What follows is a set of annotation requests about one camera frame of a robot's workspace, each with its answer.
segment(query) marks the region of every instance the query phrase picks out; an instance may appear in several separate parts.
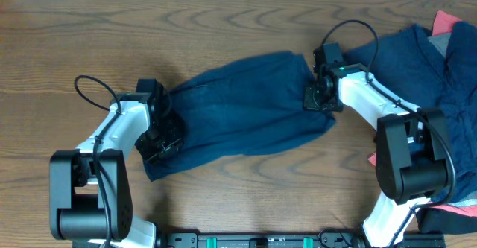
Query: table surface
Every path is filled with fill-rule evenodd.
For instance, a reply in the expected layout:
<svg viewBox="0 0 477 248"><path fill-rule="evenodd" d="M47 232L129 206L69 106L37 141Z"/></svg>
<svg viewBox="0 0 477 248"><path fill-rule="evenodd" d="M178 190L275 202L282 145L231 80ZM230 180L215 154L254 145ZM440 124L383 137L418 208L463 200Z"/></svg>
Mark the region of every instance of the table surface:
<svg viewBox="0 0 477 248"><path fill-rule="evenodd" d="M48 160L86 139L105 113L73 89L79 74L117 92L140 77L171 88L208 69L278 50L304 54L345 19L378 35L437 10L477 23L477 0L4 0L0 12L0 246L70 247L48 227ZM358 25L332 35L343 49L371 41ZM110 96L85 82L106 104ZM202 232L319 232L355 228L379 194L366 157L375 132L355 111L323 137L270 156L230 156L155 182L127 160L134 212ZM474 247L477 235L446 236Z"/></svg>

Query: dark blue fabric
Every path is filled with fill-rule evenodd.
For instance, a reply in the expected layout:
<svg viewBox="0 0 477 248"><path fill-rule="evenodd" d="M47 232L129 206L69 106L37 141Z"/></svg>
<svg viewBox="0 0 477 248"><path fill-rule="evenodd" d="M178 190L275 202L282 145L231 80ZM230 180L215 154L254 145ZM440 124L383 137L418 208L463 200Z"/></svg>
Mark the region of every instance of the dark blue fabric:
<svg viewBox="0 0 477 248"><path fill-rule="evenodd" d="M302 55L279 52L207 71L171 92L186 122L177 156L145 162L149 179L192 169L226 155L266 155L323 135L331 113L303 110L304 87L315 78Z"/></svg>
<svg viewBox="0 0 477 248"><path fill-rule="evenodd" d="M452 202L457 202L477 191L477 28L466 22L456 23L446 58L428 36L429 30L414 25L380 39L371 71L404 100L422 108L436 106L443 110L458 177ZM367 65L374 48L369 44L354 49L345 54L345 59Z"/></svg>

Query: black cylindrical joint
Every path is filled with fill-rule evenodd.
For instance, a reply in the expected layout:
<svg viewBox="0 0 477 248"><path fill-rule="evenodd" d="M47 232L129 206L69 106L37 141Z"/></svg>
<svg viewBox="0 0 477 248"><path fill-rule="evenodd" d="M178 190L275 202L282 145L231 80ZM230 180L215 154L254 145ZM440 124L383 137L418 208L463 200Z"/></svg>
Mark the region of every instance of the black cylindrical joint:
<svg viewBox="0 0 477 248"><path fill-rule="evenodd" d="M106 216L103 209L63 209L60 213L60 231L68 240L105 239Z"/></svg>
<svg viewBox="0 0 477 248"><path fill-rule="evenodd" d="M402 186L404 194L416 195L438 188L443 188L447 182L447 172L444 161L434 162L421 168L402 170Z"/></svg>

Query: wooden tabletop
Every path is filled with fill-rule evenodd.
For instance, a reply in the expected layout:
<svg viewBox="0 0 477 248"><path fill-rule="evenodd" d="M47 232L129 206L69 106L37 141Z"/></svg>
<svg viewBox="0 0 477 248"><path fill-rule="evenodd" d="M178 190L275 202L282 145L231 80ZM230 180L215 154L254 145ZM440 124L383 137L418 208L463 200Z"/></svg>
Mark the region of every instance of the wooden tabletop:
<svg viewBox="0 0 477 248"><path fill-rule="evenodd" d="M79 74L117 92L140 77L172 88L208 69L291 50L312 50L345 19L378 35L437 10L477 23L477 0L3 0L0 12L0 246L70 247L48 227L48 161L75 148L104 119L73 89ZM344 49L371 41L358 25L332 35ZM83 84L106 104L100 86ZM346 108L323 137L270 156L231 156L155 182L139 154L127 161L134 212L165 230L319 232L355 228L379 194L366 158L375 132ZM446 236L474 247L477 234Z"/></svg>

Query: black fabric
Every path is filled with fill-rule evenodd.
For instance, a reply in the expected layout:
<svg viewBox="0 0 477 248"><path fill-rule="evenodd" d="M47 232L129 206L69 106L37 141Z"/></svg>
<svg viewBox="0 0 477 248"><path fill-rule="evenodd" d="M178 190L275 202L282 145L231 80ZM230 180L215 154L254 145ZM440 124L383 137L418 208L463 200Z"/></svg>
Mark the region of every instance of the black fabric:
<svg viewBox="0 0 477 248"><path fill-rule="evenodd" d="M452 144L457 188L452 202L477 191L477 28L454 25L442 57L428 41L430 31L419 25L379 41L379 53L371 71L376 79L422 108L439 107L446 115ZM345 54L348 63L367 64L375 45ZM445 197L443 191L437 201Z"/></svg>
<svg viewBox="0 0 477 248"><path fill-rule="evenodd" d="M417 213L422 233L466 234L477 232L475 217L447 212L442 209L423 209Z"/></svg>
<svg viewBox="0 0 477 248"><path fill-rule="evenodd" d="M151 181L226 155L266 155L323 135L332 113L303 110L305 85L315 78L302 55L289 51L243 59L207 71L171 91L186 122L178 155L145 162Z"/></svg>

